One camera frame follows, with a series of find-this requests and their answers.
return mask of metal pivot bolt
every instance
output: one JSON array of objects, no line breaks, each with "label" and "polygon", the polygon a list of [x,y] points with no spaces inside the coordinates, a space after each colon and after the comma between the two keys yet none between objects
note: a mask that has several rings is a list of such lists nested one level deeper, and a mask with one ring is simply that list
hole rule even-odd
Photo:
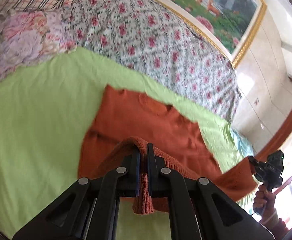
[{"label": "metal pivot bolt", "polygon": [[126,172],[126,168],[125,167],[118,167],[117,169],[116,169],[116,171],[118,172],[118,173],[125,173]]},{"label": "metal pivot bolt", "polygon": [[160,170],[163,174],[169,174],[170,173],[170,168],[162,168],[161,170]]},{"label": "metal pivot bolt", "polygon": [[85,177],[82,177],[82,178],[80,178],[80,179],[78,180],[78,183],[79,183],[80,185],[85,185],[85,184],[88,183],[88,181],[89,181],[89,179],[87,179],[87,178],[85,178]]},{"label": "metal pivot bolt", "polygon": [[209,183],[209,180],[206,178],[200,178],[198,181],[202,185],[207,185]]}]

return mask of tiled wall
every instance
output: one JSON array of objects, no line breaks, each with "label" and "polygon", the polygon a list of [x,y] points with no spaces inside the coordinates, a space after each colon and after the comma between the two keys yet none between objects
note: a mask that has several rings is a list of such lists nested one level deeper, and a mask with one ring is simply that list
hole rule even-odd
[{"label": "tiled wall", "polygon": [[232,126],[258,153],[280,128],[292,108],[281,38],[269,11],[237,68],[243,98]]}]

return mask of green bed sheet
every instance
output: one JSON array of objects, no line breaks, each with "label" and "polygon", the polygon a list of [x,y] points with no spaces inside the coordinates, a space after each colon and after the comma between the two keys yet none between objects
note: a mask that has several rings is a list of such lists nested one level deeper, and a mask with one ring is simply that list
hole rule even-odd
[{"label": "green bed sheet", "polygon": [[[77,179],[81,142],[107,83],[146,92],[198,122],[223,172],[243,158],[227,121],[136,71],[77,48],[19,68],[0,83],[0,231],[9,238]],[[122,202],[117,239],[170,239],[168,214],[138,216]]]}]

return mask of framed painting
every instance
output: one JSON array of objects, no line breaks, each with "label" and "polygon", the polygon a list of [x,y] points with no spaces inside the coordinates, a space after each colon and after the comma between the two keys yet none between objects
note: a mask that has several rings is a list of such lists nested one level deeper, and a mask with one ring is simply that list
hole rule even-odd
[{"label": "framed painting", "polygon": [[236,68],[266,11],[263,0],[156,0],[227,56]]}]

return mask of human hand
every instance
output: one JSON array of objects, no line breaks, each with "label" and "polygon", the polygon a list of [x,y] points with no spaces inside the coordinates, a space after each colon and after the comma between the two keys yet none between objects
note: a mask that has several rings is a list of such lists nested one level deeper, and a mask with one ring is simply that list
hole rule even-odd
[{"label": "human hand", "polygon": [[267,220],[275,212],[274,204],[276,195],[273,194],[272,192],[269,192],[266,189],[266,186],[263,184],[259,186],[259,191],[256,192],[255,196],[256,197],[254,198],[253,203],[253,210],[255,212],[257,208],[262,208],[264,205],[266,205],[265,211],[262,214],[261,222],[263,222]]}]

